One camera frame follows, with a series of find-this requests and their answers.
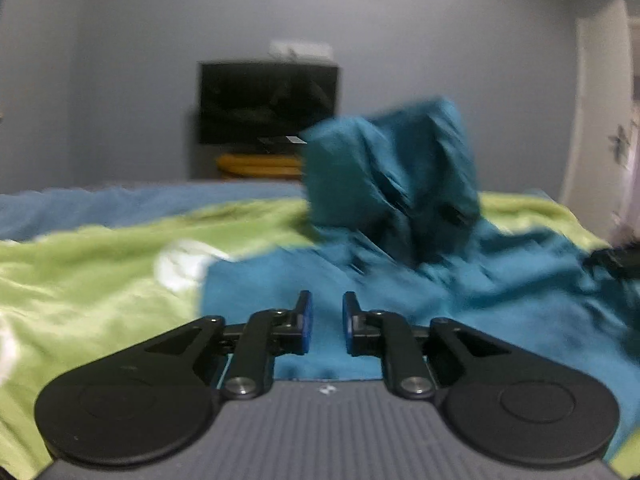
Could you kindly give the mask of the black television screen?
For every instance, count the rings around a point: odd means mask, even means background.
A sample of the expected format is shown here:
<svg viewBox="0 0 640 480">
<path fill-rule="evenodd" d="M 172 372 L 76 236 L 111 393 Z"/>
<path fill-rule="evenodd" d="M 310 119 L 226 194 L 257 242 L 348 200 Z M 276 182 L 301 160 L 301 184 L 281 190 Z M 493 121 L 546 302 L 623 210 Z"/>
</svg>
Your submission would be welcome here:
<svg viewBox="0 0 640 480">
<path fill-rule="evenodd" d="M 336 114 L 340 79 L 331 63 L 202 63 L 196 138 L 238 145 L 299 136 Z"/>
</svg>

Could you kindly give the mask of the black object on bed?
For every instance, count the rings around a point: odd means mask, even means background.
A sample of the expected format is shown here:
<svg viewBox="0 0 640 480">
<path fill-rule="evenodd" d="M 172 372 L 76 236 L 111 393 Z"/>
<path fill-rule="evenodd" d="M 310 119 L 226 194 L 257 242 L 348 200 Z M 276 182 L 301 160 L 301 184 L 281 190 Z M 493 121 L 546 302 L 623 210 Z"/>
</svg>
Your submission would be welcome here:
<svg viewBox="0 0 640 480">
<path fill-rule="evenodd" d="M 640 278 L 640 246 L 638 240 L 626 245 L 602 248 L 592 252 L 584 260 L 588 269 L 604 269 L 618 280 Z"/>
</svg>

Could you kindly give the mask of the blue bed sheet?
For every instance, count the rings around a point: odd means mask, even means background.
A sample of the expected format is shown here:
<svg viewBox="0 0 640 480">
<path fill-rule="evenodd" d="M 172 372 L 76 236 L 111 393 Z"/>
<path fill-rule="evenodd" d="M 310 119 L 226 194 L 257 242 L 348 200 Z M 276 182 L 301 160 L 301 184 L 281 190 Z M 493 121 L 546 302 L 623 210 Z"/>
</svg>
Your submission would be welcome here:
<svg viewBox="0 0 640 480">
<path fill-rule="evenodd" d="M 82 226 L 122 228 L 239 200 L 302 198 L 303 185 L 278 181 L 210 181 L 179 184 L 49 188 L 1 196 L 1 238 L 26 242 Z"/>
</svg>

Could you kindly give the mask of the green fleece blanket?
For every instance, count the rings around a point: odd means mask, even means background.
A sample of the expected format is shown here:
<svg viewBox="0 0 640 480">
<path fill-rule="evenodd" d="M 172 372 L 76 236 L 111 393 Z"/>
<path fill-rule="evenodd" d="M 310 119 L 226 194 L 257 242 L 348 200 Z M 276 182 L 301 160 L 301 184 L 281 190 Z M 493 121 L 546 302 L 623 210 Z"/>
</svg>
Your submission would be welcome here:
<svg viewBox="0 0 640 480">
<path fill-rule="evenodd" d="M 49 379 L 196 317 L 200 270 L 213 249 L 246 257 L 311 237 L 302 197 L 1 239 L 2 467 L 30 479 L 47 466 L 32 407 Z"/>
</svg>

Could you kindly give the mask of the orange wooden tv stand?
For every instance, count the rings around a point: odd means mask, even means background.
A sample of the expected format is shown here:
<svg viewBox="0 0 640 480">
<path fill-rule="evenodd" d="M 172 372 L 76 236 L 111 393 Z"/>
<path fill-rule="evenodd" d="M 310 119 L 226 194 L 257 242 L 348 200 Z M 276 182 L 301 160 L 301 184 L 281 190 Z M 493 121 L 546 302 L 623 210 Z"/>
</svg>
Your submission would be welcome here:
<svg viewBox="0 0 640 480">
<path fill-rule="evenodd" d="M 297 156 L 224 154 L 216 158 L 223 179 L 295 180 L 303 175 L 303 163 Z"/>
</svg>

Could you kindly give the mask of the teal large garment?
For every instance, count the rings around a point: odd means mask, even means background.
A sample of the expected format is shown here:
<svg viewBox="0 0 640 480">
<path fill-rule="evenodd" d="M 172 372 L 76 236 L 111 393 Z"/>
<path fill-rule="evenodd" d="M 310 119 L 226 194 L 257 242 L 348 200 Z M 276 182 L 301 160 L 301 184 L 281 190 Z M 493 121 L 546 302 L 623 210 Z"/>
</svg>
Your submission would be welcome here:
<svg viewBox="0 0 640 480">
<path fill-rule="evenodd" d="M 342 299 L 425 325 L 453 318 L 577 368 L 620 406 L 618 450 L 639 426 L 639 289 L 547 228 L 499 231 L 480 214 L 472 151 L 454 104 L 434 99 L 306 133 L 305 185 L 317 246 L 217 262 L 201 310 L 239 323 L 309 290 L 306 356 L 278 359 L 282 379 L 371 379 L 372 358 L 345 349 Z"/>
</svg>

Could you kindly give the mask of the white door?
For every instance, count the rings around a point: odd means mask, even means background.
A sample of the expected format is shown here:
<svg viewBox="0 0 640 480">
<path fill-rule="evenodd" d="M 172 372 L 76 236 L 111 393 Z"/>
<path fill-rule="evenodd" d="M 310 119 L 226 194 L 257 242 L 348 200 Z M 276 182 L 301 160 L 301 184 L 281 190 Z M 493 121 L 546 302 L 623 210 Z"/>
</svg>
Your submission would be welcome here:
<svg viewBox="0 0 640 480">
<path fill-rule="evenodd" d="M 632 55 L 625 0 L 585 3 L 576 20 L 577 84 L 561 203 L 600 237 L 624 211 Z"/>
</svg>

